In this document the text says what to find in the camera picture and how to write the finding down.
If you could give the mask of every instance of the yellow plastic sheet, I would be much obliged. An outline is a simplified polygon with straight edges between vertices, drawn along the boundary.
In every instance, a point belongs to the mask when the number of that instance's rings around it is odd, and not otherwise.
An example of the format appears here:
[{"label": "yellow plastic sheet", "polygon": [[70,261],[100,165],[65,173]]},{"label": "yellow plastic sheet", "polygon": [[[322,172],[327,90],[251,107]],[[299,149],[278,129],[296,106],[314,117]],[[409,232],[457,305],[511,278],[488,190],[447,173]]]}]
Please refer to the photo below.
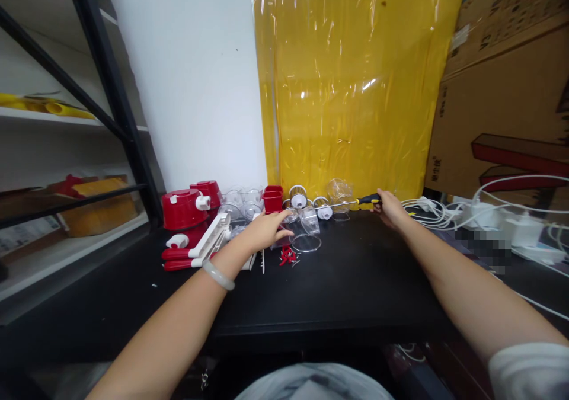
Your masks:
[{"label": "yellow plastic sheet", "polygon": [[423,189],[461,0],[253,0],[268,181]]}]

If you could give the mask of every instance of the white sleeve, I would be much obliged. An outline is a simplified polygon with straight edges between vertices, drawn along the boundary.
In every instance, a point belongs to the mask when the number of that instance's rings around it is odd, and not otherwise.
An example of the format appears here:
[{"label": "white sleeve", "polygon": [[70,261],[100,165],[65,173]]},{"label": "white sleeve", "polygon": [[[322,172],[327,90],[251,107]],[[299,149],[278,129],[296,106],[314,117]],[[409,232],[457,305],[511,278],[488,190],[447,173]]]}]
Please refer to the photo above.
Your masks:
[{"label": "white sleeve", "polygon": [[569,399],[569,348],[532,343],[498,351],[488,364],[496,400]]}]

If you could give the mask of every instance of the hand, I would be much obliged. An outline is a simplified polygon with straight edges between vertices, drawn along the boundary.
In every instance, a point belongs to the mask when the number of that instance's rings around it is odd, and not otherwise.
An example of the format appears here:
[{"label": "hand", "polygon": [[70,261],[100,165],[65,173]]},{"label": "hand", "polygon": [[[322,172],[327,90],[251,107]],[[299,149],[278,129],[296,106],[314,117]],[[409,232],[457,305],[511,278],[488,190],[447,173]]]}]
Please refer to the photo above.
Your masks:
[{"label": "hand", "polygon": [[284,210],[280,213],[265,215],[263,210],[261,215],[257,216],[233,241],[237,241],[250,252],[249,255],[266,249],[277,240],[294,235],[290,230],[278,231],[283,220],[291,214],[290,210]]},{"label": "hand", "polygon": [[387,226],[401,232],[405,224],[413,219],[392,193],[378,188],[378,194],[381,197],[381,203],[376,204],[372,212],[379,214],[379,217]]}]

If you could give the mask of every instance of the white plastic knob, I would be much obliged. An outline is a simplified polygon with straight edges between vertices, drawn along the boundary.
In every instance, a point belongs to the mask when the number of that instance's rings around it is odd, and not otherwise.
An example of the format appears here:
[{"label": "white plastic knob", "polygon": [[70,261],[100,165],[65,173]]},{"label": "white plastic knob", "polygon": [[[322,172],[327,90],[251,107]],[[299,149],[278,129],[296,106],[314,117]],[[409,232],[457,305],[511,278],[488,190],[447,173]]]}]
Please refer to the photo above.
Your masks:
[{"label": "white plastic knob", "polygon": [[295,207],[297,209],[302,209],[303,207],[306,207],[308,201],[306,197],[303,196],[302,194],[296,194],[294,197],[290,199],[290,203],[292,204],[292,207]]},{"label": "white plastic knob", "polygon": [[196,199],[196,207],[198,210],[209,210],[211,198],[209,196],[200,196]]},{"label": "white plastic knob", "polygon": [[174,234],[170,240],[166,242],[166,246],[170,249],[183,249],[185,248],[190,239],[185,234]]},{"label": "white plastic knob", "polygon": [[329,207],[320,207],[319,209],[316,210],[316,213],[318,214],[318,217],[320,219],[330,219],[332,217],[332,209],[330,209]]}]

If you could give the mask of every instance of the yellow object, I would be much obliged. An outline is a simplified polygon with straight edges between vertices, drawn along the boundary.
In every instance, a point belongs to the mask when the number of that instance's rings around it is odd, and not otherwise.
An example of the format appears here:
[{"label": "yellow object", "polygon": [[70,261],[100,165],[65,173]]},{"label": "yellow object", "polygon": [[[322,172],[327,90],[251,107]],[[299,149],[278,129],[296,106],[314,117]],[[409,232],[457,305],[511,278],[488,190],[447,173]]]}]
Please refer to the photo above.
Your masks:
[{"label": "yellow object", "polygon": [[69,104],[61,103],[47,103],[46,110],[57,116],[67,116],[67,117],[79,117],[80,119],[91,119],[96,120],[95,116],[87,111],[80,110],[77,107],[73,107]]},{"label": "yellow object", "polygon": [[420,196],[461,0],[253,0],[268,183]]},{"label": "yellow object", "polygon": [[[73,189],[85,197],[109,193],[127,184],[118,178],[109,178],[75,185]],[[112,197],[61,213],[70,237],[86,237],[105,233],[136,218],[135,204],[130,194]]]},{"label": "yellow object", "polygon": [[93,114],[54,98],[0,94],[0,107],[96,120]]}]

